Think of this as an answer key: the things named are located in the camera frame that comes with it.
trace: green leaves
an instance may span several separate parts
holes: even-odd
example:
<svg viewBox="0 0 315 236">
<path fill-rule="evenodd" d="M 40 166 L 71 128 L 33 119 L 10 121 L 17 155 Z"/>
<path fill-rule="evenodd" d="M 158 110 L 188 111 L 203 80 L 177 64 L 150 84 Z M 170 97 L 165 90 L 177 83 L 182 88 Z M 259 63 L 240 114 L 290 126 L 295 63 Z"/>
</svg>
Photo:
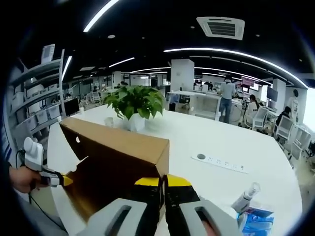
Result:
<svg viewBox="0 0 315 236">
<path fill-rule="evenodd" d="M 107 96 L 103 104 L 112 105 L 119 118 L 130 119 L 134 113 L 149 119 L 163 112 L 163 95 L 155 88 L 146 86 L 121 87 Z"/>
</svg>

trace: white desk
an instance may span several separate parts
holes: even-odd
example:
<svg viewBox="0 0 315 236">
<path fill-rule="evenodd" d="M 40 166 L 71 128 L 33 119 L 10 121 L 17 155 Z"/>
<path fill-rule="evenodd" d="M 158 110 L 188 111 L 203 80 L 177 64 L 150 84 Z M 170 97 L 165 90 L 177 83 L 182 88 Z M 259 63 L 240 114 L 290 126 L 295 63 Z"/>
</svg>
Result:
<svg viewBox="0 0 315 236">
<path fill-rule="evenodd" d="M 272 137 L 210 119 L 169 111 L 163 113 L 163 116 L 157 115 L 155 119 L 146 121 L 146 128 L 141 133 L 170 140 L 170 174 L 185 177 L 200 196 L 219 206 L 232 204 L 256 181 L 261 186 L 261 192 L 255 196 L 255 200 L 274 208 L 272 235 L 284 235 L 297 222 L 302 213 L 298 182 L 286 156 Z M 114 117 L 114 125 L 119 123 L 113 109 L 106 106 L 73 117 L 102 125 L 106 117 Z M 249 174 L 191 158 L 199 153 L 244 164 Z M 53 124 L 48 140 L 48 167 L 67 173 L 75 169 L 77 163 L 59 124 Z M 52 188 L 52 194 L 57 212 L 69 234 L 83 230 L 85 223 L 62 187 Z M 165 217 L 156 235 L 169 235 Z"/>
</svg>

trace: air conditioning vent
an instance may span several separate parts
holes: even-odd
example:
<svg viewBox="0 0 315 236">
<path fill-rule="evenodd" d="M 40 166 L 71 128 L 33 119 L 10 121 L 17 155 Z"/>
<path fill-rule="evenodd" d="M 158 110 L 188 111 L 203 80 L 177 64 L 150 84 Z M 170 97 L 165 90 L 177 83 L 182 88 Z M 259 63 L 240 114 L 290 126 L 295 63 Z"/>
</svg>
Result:
<svg viewBox="0 0 315 236">
<path fill-rule="evenodd" d="M 197 17 L 207 37 L 242 40 L 245 21 L 226 17 Z"/>
</svg>

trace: potted plant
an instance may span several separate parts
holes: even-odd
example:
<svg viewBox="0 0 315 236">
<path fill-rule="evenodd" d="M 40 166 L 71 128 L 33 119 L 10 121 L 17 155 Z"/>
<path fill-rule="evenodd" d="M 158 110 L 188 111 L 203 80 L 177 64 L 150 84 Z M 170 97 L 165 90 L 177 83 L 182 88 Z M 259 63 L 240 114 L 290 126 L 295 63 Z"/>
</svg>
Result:
<svg viewBox="0 0 315 236">
<path fill-rule="evenodd" d="M 113 106 L 117 116 L 125 120 L 130 131 L 144 128 L 145 120 L 150 114 L 155 117 L 157 112 L 163 115 L 163 96 L 155 88 L 145 86 L 124 86 L 104 98 L 103 104 Z"/>
</svg>

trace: human hand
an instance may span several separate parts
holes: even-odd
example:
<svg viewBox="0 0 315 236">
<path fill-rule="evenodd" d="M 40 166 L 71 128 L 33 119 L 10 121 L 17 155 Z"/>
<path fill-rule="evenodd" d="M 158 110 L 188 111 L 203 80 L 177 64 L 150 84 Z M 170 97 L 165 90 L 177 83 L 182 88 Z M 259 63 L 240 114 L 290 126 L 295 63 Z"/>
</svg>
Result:
<svg viewBox="0 0 315 236">
<path fill-rule="evenodd" d="M 47 187 L 40 183 L 40 174 L 29 168 L 22 166 L 18 169 L 10 167 L 10 180 L 13 187 L 21 193 L 29 193 L 31 191 L 31 183 L 34 180 L 37 188 Z"/>
</svg>

